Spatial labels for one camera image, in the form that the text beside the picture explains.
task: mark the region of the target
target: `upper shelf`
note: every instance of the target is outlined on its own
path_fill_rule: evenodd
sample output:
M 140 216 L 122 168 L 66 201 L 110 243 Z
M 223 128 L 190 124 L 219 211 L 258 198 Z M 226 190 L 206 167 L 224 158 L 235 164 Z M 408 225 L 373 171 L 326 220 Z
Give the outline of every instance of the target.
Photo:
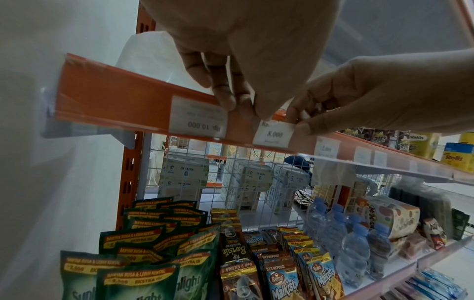
M 474 174 L 337 132 L 320 137 L 294 135 L 287 148 L 254 145 L 259 120 L 244 120 L 237 110 L 228 113 L 225 138 L 169 132 L 171 103 L 175 96 L 218 104 L 212 95 L 68 54 L 58 85 L 54 115 L 72 122 L 306 154 L 355 164 L 357 173 L 398 173 L 422 177 L 426 182 L 474 185 Z M 277 112 L 273 117 L 277 121 L 283 118 L 284 112 Z

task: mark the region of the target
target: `metal grid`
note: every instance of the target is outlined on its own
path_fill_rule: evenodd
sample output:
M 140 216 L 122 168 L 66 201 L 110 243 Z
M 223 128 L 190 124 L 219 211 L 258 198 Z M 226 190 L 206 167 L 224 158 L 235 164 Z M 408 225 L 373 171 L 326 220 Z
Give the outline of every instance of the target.
M 255 230 L 258 228 L 265 228 L 269 226 L 299 226 L 303 225 L 306 218 L 307 205 L 315 196 L 322 196 L 326 199 L 328 206 L 331 206 L 335 197 L 341 197 L 347 194 L 348 204 L 346 209 L 350 211 L 353 206 L 353 201 L 358 195 L 365 195 L 368 191 L 368 185 L 363 182 L 370 181 L 372 185 L 376 186 L 377 194 L 388 194 L 392 184 L 394 184 L 399 175 L 360 175 L 361 180 L 357 181 L 353 188 L 344 189 L 341 186 L 322 186 L 295 188 L 291 184 L 280 184 L 277 192 L 283 197 L 272 197 L 272 187 L 276 187 L 276 183 L 267 185 L 268 181 L 258 182 L 251 181 L 250 188 L 246 188 L 247 184 L 239 185 L 225 180 L 225 176 L 235 178 L 241 176 L 238 170 L 229 170 L 230 159 L 235 159 L 241 165 L 249 165 L 253 167 L 262 167 L 275 171 L 275 168 L 289 165 L 284 163 L 288 154 L 264 151 L 260 149 L 236 147 L 231 145 L 223 145 L 214 142 L 202 142 L 198 140 L 186 140 L 177 138 L 175 136 L 166 137 L 165 135 L 153 134 L 150 147 L 150 160 L 147 169 L 147 175 L 142 172 L 140 180 L 146 178 L 145 195 L 143 198 L 155 198 L 161 196 L 169 196 L 169 194 L 158 194 L 160 181 L 164 182 L 165 178 L 169 179 L 168 175 L 163 175 L 163 162 L 171 154 L 184 155 L 186 157 L 207 158 L 209 161 L 209 173 L 206 186 L 191 183 L 187 186 L 180 186 L 177 188 L 179 192 L 185 195 L 181 200 L 198 200 L 198 208 L 205 211 L 210 211 L 212 208 L 235 208 L 239 210 L 239 217 L 243 230 Z M 312 169 L 312 158 L 305 157 L 305 160 L 310 164 Z M 293 168 L 292 172 L 305 173 L 300 169 Z M 182 182 L 184 176 L 174 176 L 175 183 Z M 236 205 L 235 201 L 230 201 L 229 190 L 233 189 L 235 193 L 242 197 L 242 202 Z

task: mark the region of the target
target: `white wall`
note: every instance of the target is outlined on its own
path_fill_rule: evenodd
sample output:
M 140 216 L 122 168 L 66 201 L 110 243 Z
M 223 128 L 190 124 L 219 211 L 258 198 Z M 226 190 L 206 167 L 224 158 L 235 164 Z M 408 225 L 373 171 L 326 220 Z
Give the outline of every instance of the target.
M 138 0 L 0 2 L 0 299 L 60 299 L 61 249 L 96 253 L 115 227 L 123 146 L 111 136 L 43 139 L 34 49 L 115 64 Z

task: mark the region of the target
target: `plastic bottle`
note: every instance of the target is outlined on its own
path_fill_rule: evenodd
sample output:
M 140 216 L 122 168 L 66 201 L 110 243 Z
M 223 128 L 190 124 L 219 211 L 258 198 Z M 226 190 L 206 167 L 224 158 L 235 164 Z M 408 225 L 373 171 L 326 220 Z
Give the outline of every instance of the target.
M 367 235 L 367 242 L 370 246 L 370 260 L 368 273 L 373 280 L 384 277 L 384 270 L 389 260 L 392 245 L 389 240 L 390 227 L 375 223 L 373 230 Z
M 335 212 L 342 213 L 343 211 L 344 207 L 342 205 L 334 204 L 331 208 L 331 211 L 327 213 L 327 219 L 332 220 Z
M 311 203 L 308 206 L 308 209 L 306 210 L 306 220 L 305 220 L 305 224 L 304 224 L 304 232 L 308 236 L 311 236 L 311 228 L 308 226 L 308 219 L 309 219 L 310 215 L 313 213 L 313 211 L 316 209 L 316 206 L 318 204 L 324 204 L 324 203 L 325 203 L 325 201 L 324 201 L 323 197 L 315 197 L 315 199 L 313 200 L 313 203 Z
M 349 218 L 346 221 L 347 233 L 351 233 L 354 225 L 359 224 L 360 222 L 362 222 L 361 216 L 359 216 L 358 214 L 350 214 Z
M 349 286 L 358 288 L 365 276 L 370 258 L 367 242 L 369 230 L 362 224 L 354 225 L 354 231 L 342 241 L 342 250 L 336 262 L 341 279 Z
M 327 222 L 322 247 L 329 251 L 333 259 L 336 259 L 342 246 L 342 240 L 347 235 L 345 222 L 346 216 L 339 212 L 334 212 L 333 220 Z
M 312 238 L 316 245 L 321 245 L 321 238 L 326 227 L 326 204 L 317 204 L 316 208 L 308 215 L 307 225 L 308 232 L 306 233 Z

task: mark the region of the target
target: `stacked box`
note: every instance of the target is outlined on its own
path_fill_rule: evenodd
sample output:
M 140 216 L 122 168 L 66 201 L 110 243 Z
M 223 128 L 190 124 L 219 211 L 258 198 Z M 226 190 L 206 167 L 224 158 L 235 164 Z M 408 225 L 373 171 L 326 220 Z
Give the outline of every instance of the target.
M 305 171 L 290 164 L 273 164 L 275 178 L 267 193 L 265 203 L 278 214 L 284 208 L 291 208 L 296 190 L 305 189 L 310 176 Z
M 209 160 L 202 156 L 169 153 L 163 161 L 158 197 L 173 196 L 175 201 L 199 201 L 206 187 Z
M 259 162 L 228 158 L 222 177 L 221 198 L 227 209 L 255 210 L 261 192 L 273 181 L 273 170 Z

